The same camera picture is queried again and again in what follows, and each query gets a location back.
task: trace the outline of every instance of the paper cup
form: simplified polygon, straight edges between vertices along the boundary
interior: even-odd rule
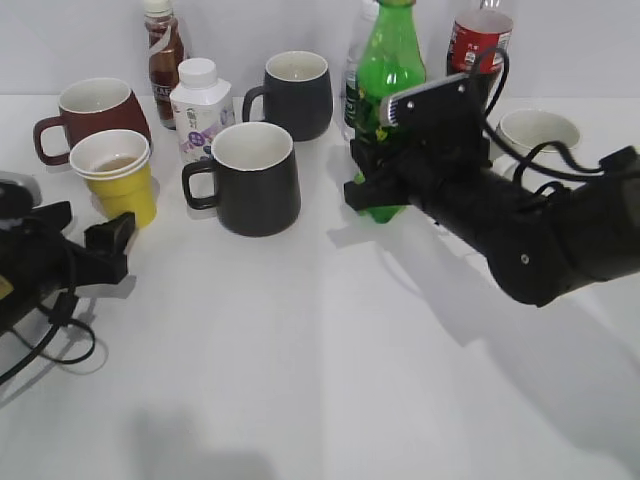
[[[133,212],[138,228],[143,228],[156,216],[150,156],[149,142],[143,135],[132,130],[107,130],[78,143],[69,163],[98,197],[109,219]],[[108,163],[123,158],[135,160],[105,170]]]

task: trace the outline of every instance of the cable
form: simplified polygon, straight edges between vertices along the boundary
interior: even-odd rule
[[[498,88],[496,88],[496,93],[493,94],[493,99],[491,100],[491,103],[489,104],[489,106],[484,112],[484,116],[487,118],[489,118],[489,115],[491,115],[491,112],[493,112],[493,109],[498,104],[498,100],[500,100],[500,97],[502,96],[504,87],[507,84],[507,79],[509,78],[509,68],[510,68],[509,61],[507,60],[503,62],[502,73],[500,74],[500,82],[498,83]]]
[[[495,129],[487,121],[486,112],[489,111],[489,109],[485,111],[485,109],[482,107],[482,102],[480,100],[480,93],[478,91],[477,78],[476,78],[479,74],[479,69],[480,69],[480,65],[482,64],[482,61],[488,55],[491,55],[494,53],[499,53],[503,57],[503,72],[502,72],[502,78],[500,79],[500,85],[504,88],[504,84],[506,84],[506,77],[509,73],[511,61],[509,59],[509,55],[503,48],[492,47],[482,52],[476,58],[476,61],[473,64],[473,67],[471,68],[471,72],[469,73],[470,88],[467,89],[467,92],[469,93],[469,97],[473,105],[476,107],[473,109],[474,114],[476,115],[476,119],[482,126],[482,129],[485,131],[485,133],[489,136],[489,138],[493,142],[495,142],[495,144],[498,147],[500,147],[505,153],[513,157],[519,163],[526,164],[525,168],[531,168],[532,170],[542,173],[543,175],[547,175],[559,180],[566,180],[571,182],[587,182],[588,183],[588,182],[593,182],[594,180],[601,179],[602,178],[601,175],[576,175],[572,173],[561,172],[559,170],[554,170],[552,168],[547,168],[532,162],[533,158],[535,158],[538,155],[538,153],[540,153],[540,151],[542,151],[544,148],[548,146],[551,146],[556,150],[558,150],[558,152],[560,153],[560,155],[562,156],[563,160],[567,165],[571,166],[571,168],[574,168],[575,166],[577,166],[578,167],[577,171],[580,171],[583,173],[587,173],[587,172],[599,173],[602,171],[601,169],[596,171],[596,170],[591,170],[591,169],[586,169],[584,167],[581,167],[571,155],[569,148],[566,145],[564,145],[562,142],[549,142],[548,144],[542,144],[543,146],[538,145],[529,154],[531,158],[528,159],[527,157],[524,157],[522,154],[520,154],[517,150],[515,150],[507,142],[505,142],[497,134]],[[495,103],[497,103],[497,100],[496,100],[497,93],[498,92],[496,92],[496,95],[494,96],[494,100],[491,102],[490,108],[493,108],[493,106],[495,106]],[[638,178],[638,174],[633,174],[633,175],[630,175],[629,177]]]
[[[83,323],[79,320],[76,320],[74,318],[69,320],[69,325],[73,325],[76,328],[79,328],[81,330],[83,330],[84,332],[86,332],[87,334],[89,334],[89,337],[91,337],[91,347],[89,347],[89,350],[87,351],[87,353],[85,353],[84,355],[81,355],[80,357],[77,358],[72,358],[72,359],[63,359],[63,358],[55,358],[52,357],[50,355],[48,355],[47,353],[45,353],[44,351],[38,353],[38,356],[40,358],[44,358],[45,360],[49,360],[50,362],[53,362],[57,365],[77,365],[78,363],[82,363],[85,360],[89,359],[91,357],[91,355],[93,355],[93,353],[96,350],[96,335],[95,332],[93,331],[93,329],[87,325],[86,323]],[[9,330],[9,332],[11,332],[19,341],[20,343],[22,343],[22,345],[24,345],[25,347],[27,347],[30,350],[35,350],[36,347],[32,346],[27,339],[25,339],[22,335],[20,335],[15,328],[12,328]]]
[[[41,233],[45,236],[47,236],[49,239],[51,239],[52,241],[54,241],[55,243],[58,243],[62,249],[65,252],[65,256],[67,257],[67,267],[68,267],[68,275],[69,275],[69,286],[67,287],[67,291],[63,294],[60,295],[67,295],[67,296],[75,296],[75,292],[76,292],[76,288],[78,285],[78,279],[77,279],[77,271],[76,271],[76,259],[73,255],[73,251],[71,250],[71,247],[69,247],[66,238],[64,237],[64,235],[62,235],[61,232],[59,232],[58,230],[53,229],[51,226],[49,226],[47,223],[43,222],[42,220],[38,219],[38,218],[34,218],[34,217],[25,217],[25,221],[30,221],[33,222],[34,224],[39,225],[41,228],[38,229],[38,233]],[[73,318],[68,318],[68,319],[56,319],[59,321],[56,321],[54,323],[54,314],[56,313],[54,310],[45,307],[44,305],[38,304],[37,305],[38,309],[43,312],[48,318],[49,318],[49,322],[51,323],[51,328],[49,329],[49,331],[47,332],[47,334],[44,336],[44,338],[42,340],[40,340],[40,342],[36,345],[36,346],[31,346],[28,342],[26,342],[26,340],[22,339],[20,337],[19,334],[17,334],[15,331],[13,331],[14,335],[16,335],[18,337],[18,339],[20,340],[24,340],[23,343],[26,343],[26,346],[28,348],[31,348],[31,351],[22,359],[20,360],[18,363],[16,363],[12,368],[10,368],[7,372],[3,373],[2,375],[0,375],[0,385],[3,385],[4,383],[8,382],[9,380],[11,380],[13,377],[15,377],[17,374],[19,374],[22,370],[24,370],[31,362],[33,362],[36,358],[38,358],[39,356],[47,358],[48,356],[44,353],[45,348],[47,348],[47,346],[51,343],[51,341],[53,340],[53,338],[56,336],[56,334],[58,333],[58,331],[60,330],[60,328],[64,325],[73,325],[77,328],[80,328],[82,330],[84,330],[85,332],[87,332],[89,334],[89,336],[91,337],[92,340],[92,345],[89,348],[89,351],[83,355],[82,357],[78,357],[78,359],[71,359],[71,360],[62,360],[62,359],[51,359],[49,358],[51,361],[55,361],[56,363],[60,363],[63,365],[73,365],[75,363],[79,363],[80,361],[84,361],[87,358],[89,358],[95,351],[96,348],[96,336],[95,333],[93,332],[93,330],[91,329],[91,327],[89,327],[88,325],[75,320]]]

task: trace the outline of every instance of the bottle cap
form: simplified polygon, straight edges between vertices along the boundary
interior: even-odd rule
[[[171,0],[144,0],[144,10],[150,17],[166,17],[173,13]]]
[[[209,88],[218,83],[218,68],[208,58],[190,58],[178,66],[180,82],[187,88]]]
[[[362,15],[367,20],[375,21],[380,14],[380,4],[376,0],[362,0]]]

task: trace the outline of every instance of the cola bottle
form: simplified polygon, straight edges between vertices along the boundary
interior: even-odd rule
[[[447,75],[471,71],[476,58],[489,48],[507,50],[513,32],[513,19],[508,13],[504,1],[482,0],[456,17],[447,55]],[[490,54],[480,65],[476,82],[483,103],[489,98],[503,62],[501,55]]]

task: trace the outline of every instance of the brown bottle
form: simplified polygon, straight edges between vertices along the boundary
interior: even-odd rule
[[[187,58],[170,0],[144,0],[149,32],[149,78],[162,124],[175,130],[169,95],[178,85],[178,65]]]

